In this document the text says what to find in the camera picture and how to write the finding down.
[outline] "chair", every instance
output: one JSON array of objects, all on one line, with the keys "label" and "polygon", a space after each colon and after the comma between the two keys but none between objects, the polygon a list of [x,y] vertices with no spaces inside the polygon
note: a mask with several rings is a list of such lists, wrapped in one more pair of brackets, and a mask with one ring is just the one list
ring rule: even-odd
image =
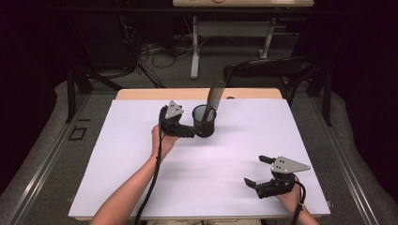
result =
[{"label": "chair", "polygon": [[226,66],[223,79],[227,87],[278,88],[291,106],[299,84],[312,78],[317,71],[311,58],[262,58]]}]

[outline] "table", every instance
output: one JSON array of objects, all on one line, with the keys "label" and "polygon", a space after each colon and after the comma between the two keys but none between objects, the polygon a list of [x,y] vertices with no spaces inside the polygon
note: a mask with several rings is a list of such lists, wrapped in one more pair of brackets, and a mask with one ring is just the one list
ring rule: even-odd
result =
[{"label": "table", "polygon": [[[222,3],[214,3],[213,0],[173,0],[173,5],[184,8],[303,8],[312,7],[314,0],[225,0]],[[191,78],[198,78],[198,36],[266,37],[264,47],[259,52],[261,58],[267,58],[275,21],[272,18],[269,22],[198,22],[197,17],[193,16]]]},{"label": "table", "polygon": [[[150,154],[150,130],[164,104],[173,99],[182,105],[185,112],[180,123],[191,125],[190,112],[206,103],[208,90],[121,90],[108,112],[69,216],[91,219],[106,198],[139,169]],[[227,88],[222,98],[215,133],[205,139],[178,140],[161,164],[142,219],[289,216],[276,198],[259,200],[243,181],[247,177],[263,183],[272,178],[270,165],[261,163],[259,155],[274,158],[282,154],[312,167],[287,102],[274,88]],[[255,135],[259,128],[264,135]],[[328,215],[314,170],[300,172],[298,177],[307,188],[309,210],[315,216]]]}]

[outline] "wire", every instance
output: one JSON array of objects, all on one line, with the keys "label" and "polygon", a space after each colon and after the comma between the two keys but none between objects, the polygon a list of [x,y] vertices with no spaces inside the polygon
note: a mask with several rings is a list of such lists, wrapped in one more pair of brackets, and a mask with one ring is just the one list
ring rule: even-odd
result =
[{"label": "wire", "polygon": [[149,190],[145,196],[143,203],[140,206],[140,209],[138,210],[137,216],[135,217],[135,221],[134,221],[135,225],[139,225],[141,215],[144,212],[145,206],[149,200],[150,195],[152,194],[153,188],[155,187],[156,180],[158,179],[159,170],[161,168],[161,141],[163,140],[163,138],[164,138],[164,136],[161,136],[161,114],[159,114],[159,149],[158,149],[158,155],[156,157],[155,172],[153,174],[153,178],[152,178],[152,182],[150,183]]},{"label": "wire", "polygon": [[298,178],[295,181],[295,183],[300,186],[301,192],[300,192],[300,196],[299,196],[298,206],[296,207],[296,211],[295,211],[295,214],[294,214],[293,219],[292,219],[292,223],[291,223],[292,225],[296,225],[296,223],[298,221],[298,218],[299,218],[299,213],[301,212],[302,207],[304,206],[304,201],[305,201],[305,197],[306,197],[305,186],[300,183]]}]

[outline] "person's arm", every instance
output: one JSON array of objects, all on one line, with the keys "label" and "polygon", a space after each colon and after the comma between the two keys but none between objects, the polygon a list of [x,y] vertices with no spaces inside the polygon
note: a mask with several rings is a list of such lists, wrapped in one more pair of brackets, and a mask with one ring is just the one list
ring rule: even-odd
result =
[{"label": "person's arm", "polygon": [[[172,150],[177,139],[178,137],[164,136],[161,142],[161,160]],[[159,127],[155,126],[152,129],[151,156],[102,204],[90,224],[125,224],[155,172],[159,145]]]},{"label": "person's arm", "polygon": [[[299,204],[299,193],[299,185],[294,185],[292,191],[283,195],[277,195],[276,198],[281,202],[283,207],[293,215]],[[318,221],[311,215],[305,205],[302,206],[302,210],[298,215],[298,223],[300,225],[319,225]]]}]

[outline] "black cup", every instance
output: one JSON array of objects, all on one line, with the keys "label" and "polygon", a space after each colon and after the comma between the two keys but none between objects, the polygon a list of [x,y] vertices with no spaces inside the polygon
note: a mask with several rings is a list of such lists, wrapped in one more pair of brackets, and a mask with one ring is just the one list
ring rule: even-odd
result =
[{"label": "black cup", "polygon": [[206,121],[203,120],[207,105],[196,106],[192,111],[193,126],[198,128],[196,135],[201,138],[210,137],[214,133],[214,120],[216,119],[217,113],[214,109],[211,109],[208,113]]}]

